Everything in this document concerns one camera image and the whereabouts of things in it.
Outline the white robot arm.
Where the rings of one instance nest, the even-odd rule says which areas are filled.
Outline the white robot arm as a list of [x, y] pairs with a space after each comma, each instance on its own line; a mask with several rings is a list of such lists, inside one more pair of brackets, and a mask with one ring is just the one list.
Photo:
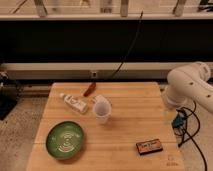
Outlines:
[[204, 62], [194, 62], [177, 67], [167, 75], [168, 85], [162, 93], [164, 104], [169, 109], [183, 107], [188, 99], [213, 114], [213, 86], [210, 67]]

